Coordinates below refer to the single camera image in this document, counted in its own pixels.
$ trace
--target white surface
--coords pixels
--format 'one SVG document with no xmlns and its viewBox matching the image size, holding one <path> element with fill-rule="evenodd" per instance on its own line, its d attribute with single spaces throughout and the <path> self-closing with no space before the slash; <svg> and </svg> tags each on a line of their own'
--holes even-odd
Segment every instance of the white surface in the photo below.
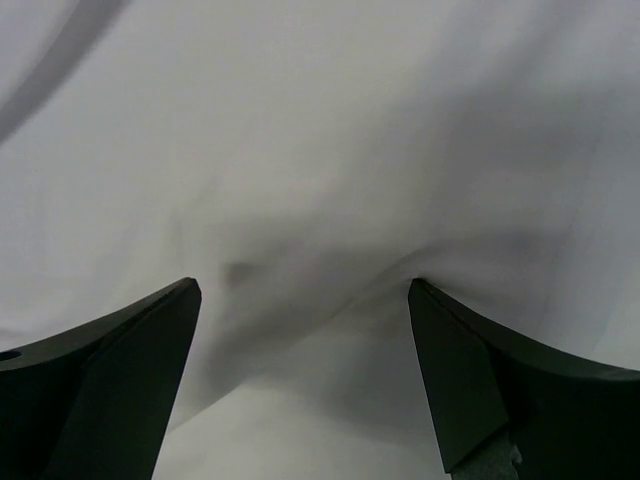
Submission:
<svg viewBox="0 0 640 480">
<path fill-rule="evenodd" d="M 640 368 L 639 17 L 134 0 L 0 147 L 0 348 L 194 276 L 157 479 L 439 478 L 412 276 Z"/>
</svg>

